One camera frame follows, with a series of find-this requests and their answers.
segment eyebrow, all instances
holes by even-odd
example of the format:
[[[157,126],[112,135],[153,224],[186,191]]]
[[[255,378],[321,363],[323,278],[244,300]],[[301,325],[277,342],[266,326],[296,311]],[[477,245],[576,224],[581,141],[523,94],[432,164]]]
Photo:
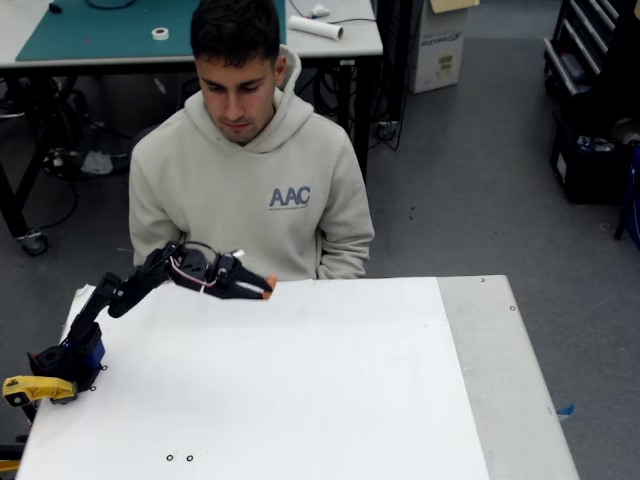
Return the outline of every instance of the eyebrow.
[[[247,82],[242,82],[240,84],[240,87],[248,87],[250,85],[253,85],[254,83],[258,83],[264,80],[265,77],[260,77],[260,78],[256,78],[254,80],[249,80]],[[224,85],[220,85],[219,83],[213,82],[211,80],[207,80],[206,78],[202,79],[204,81],[204,83],[206,83],[209,87],[214,87],[214,88],[227,88]]]

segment aac logo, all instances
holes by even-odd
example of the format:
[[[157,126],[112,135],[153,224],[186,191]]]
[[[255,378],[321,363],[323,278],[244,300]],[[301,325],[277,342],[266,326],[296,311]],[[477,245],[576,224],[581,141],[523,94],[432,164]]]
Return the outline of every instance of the aac logo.
[[[286,196],[282,195],[279,188],[276,188],[271,196],[269,208],[271,210],[304,208],[309,203],[310,198],[311,188],[308,186],[300,187],[298,190],[289,187]]]

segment young man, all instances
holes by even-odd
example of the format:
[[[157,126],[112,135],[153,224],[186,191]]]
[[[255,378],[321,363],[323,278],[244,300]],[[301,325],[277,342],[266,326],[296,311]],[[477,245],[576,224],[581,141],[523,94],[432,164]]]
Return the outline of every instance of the young man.
[[[133,151],[134,263],[185,234],[281,280],[362,277],[374,232],[358,162],[295,95],[272,0],[201,0],[191,46],[201,92]]]

